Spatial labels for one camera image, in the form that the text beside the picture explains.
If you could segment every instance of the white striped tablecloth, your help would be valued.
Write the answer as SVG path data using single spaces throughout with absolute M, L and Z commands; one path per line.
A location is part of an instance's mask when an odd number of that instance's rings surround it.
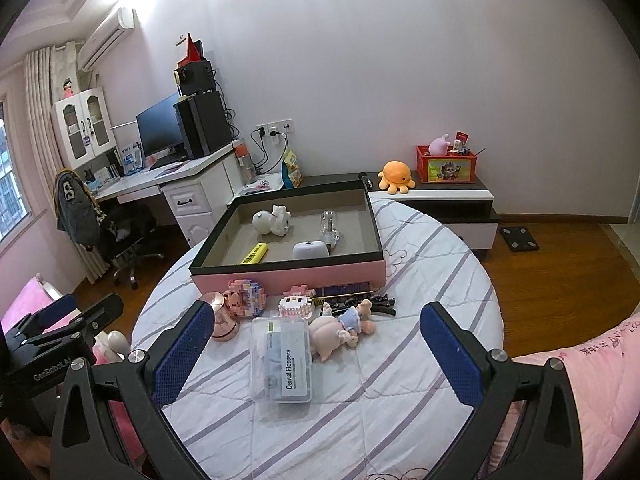
M 423 478 L 470 414 L 420 336 L 425 303 L 440 301 L 487 349 L 502 348 L 494 288 L 458 236 L 429 216 L 386 199 L 372 206 L 386 260 L 381 294 L 395 318 L 355 350 L 314 362 L 311 404 L 274 412 L 249 398 L 250 324 L 231 341 L 210 341 L 178 400 L 164 409 L 174 430 L 213 479 Z M 142 310 L 132 347 L 148 349 L 200 293 L 186 253 Z

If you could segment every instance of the air conditioner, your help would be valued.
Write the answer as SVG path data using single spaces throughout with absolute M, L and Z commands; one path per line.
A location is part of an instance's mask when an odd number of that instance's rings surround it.
M 133 9 L 120 7 L 104 20 L 78 52 L 78 67 L 89 72 L 122 36 L 134 29 Z

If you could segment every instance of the cabinet glass panel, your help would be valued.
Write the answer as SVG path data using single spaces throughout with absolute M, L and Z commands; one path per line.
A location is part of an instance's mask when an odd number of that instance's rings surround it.
M 65 106 L 64 110 L 62 110 L 62 116 L 65 118 L 66 134 L 69 137 L 71 150 L 74 152 L 76 160 L 78 160 L 78 158 L 86 155 L 86 148 L 84 147 L 84 140 L 82 140 L 82 130 L 76 107 L 74 105 Z
M 102 118 L 102 109 L 100 108 L 100 101 L 95 95 L 90 96 L 86 100 L 86 107 L 89 110 L 89 118 L 91 121 L 91 128 L 95 133 L 95 140 L 99 146 L 103 146 L 109 143 L 109 135 L 107 133 L 107 127 L 104 125 Z

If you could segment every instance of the window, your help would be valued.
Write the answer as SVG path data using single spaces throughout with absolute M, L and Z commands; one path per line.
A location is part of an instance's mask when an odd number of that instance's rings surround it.
M 2 106 L 0 102 L 0 240 L 28 215 L 11 163 Z

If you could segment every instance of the pink box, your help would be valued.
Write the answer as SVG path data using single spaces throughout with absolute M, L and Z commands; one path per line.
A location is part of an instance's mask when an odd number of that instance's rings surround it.
M 284 205 L 291 213 L 284 237 L 258 234 L 254 213 Z M 318 240 L 324 210 L 336 212 L 338 243 L 328 258 L 293 260 L 293 245 Z M 239 263 L 259 242 L 269 249 L 258 264 Z M 256 280 L 270 296 L 293 285 L 309 288 L 386 282 L 382 244 L 369 195 L 361 181 L 299 187 L 236 198 L 204 242 L 190 267 L 203 294 L 224 292 L 230 280 Z

